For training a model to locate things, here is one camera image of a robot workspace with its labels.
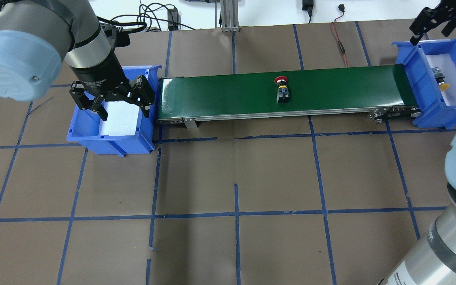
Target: green conveyor belt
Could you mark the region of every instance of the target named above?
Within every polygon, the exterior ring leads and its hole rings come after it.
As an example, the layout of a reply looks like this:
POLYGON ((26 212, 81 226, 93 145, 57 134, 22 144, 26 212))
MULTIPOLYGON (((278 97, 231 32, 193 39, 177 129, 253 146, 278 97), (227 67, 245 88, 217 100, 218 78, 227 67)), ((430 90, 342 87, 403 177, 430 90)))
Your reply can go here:
POLYGON ((404 65, 298 70, 163 79, 161 123, 365 112, 416 105, 404 65), (290 101, 278 104, 277 76, 288 78, 290 101))

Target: white background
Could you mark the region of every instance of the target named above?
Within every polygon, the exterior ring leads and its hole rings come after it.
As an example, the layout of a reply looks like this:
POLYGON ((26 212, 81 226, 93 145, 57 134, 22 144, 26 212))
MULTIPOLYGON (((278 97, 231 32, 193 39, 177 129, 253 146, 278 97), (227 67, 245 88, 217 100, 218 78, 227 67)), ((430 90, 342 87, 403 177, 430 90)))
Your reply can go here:
MULTIPOLYGON (((142 0, 150 4, 155 0, 142 0)), ((346 6, 341 21, 366 21, 416 18, 424 7, 434 8, 440 0, 315 0, 313 23, 331 22, 340 16, 339 4, 346 6)), ((121 14, 137 14, 139 0, 90 0, 94 11, 103 18, 121 14)), ((179 8, 181 22, 196 29, 215 27, 215 3, 166 0, 162 4, 174 4, 179 8)), ((166 10, 156 11, 158 18, 167 19, 166 10)), ((267 26, 306 23, 309 20, 302 11, 302 0, 239 0, 241 26, 267 26)))

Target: white paper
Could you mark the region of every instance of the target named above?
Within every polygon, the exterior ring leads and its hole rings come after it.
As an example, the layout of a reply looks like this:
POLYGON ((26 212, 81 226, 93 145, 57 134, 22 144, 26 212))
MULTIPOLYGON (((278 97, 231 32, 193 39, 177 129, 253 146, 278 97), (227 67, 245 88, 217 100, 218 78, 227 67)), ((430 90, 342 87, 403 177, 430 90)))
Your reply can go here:
POLYGON ((445 82, 450 84, 450 88, 445 92, 441 92, 445 103, 448 106, 456 106, 456 66, 449 53, 427 55, 427 61, 431 68, 438 67, 445 75, 445 82))
POLYGON ((135 135, 140 108, 124 101, 107 102, 107 121, 100 121, 99 135, 135 135))
POLYGON ((403 261, 397 270, 390 276, 388 285, 416 285, 409 272, 407 272, 406 262, 403 261))

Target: blue bin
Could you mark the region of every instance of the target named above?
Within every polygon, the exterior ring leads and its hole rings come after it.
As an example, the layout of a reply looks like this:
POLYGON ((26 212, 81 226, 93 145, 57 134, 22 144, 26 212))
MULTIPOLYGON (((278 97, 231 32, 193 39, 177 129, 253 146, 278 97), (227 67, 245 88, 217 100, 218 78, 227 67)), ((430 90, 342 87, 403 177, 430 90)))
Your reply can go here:
MULTIPOLYGON (((159 85, 158 69, 161 65, 125 66, 124 74, 129 79, 144 74, 152 90, 156 93, 155 102, 158 102, 159 85)), ((124 157, 126 154, 147 154, 154 150, 152 133, 156 118, 157 104, 150 107, 149 117, 143 116, 139 111, 138 121, 134 135, 100 135, 100 117, 90 110, 75 108, 71 119, 70 128, 66 137, 67 141, 77 141, 96 154, 117 154, 124 157)))
POLYGON ((456 67, 456 39, 425 40, 413 46, 409 42, 395 42, 399 54, 396 63, 403 63, 411 83, 416 102, 422 115, 414 119, 413 124, 420 128, 456 127, 456 105, 447 105, 439 90, 429 65, 427 55, 449 54, 456 67))

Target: brown cardboard floor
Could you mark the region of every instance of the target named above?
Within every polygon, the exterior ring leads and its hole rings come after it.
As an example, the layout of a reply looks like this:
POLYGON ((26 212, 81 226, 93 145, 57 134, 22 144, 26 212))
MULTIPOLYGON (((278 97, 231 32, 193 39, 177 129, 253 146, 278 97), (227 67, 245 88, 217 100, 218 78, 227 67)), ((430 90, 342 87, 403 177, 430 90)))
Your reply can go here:
MULTIPOLYGON (((337 28, 366 66, 392 63, 408 25, 337 28)), ((132 34, 118 56, 161 76, 342 67, 329 29, 132 34)), ((0 99, 0 285, 375 285, 449 204, 455 131, 364 114, 217 121, 157 128, 148 155, 98 156, 65 140, 73 78, 65 67, 31 105, 0 99)))

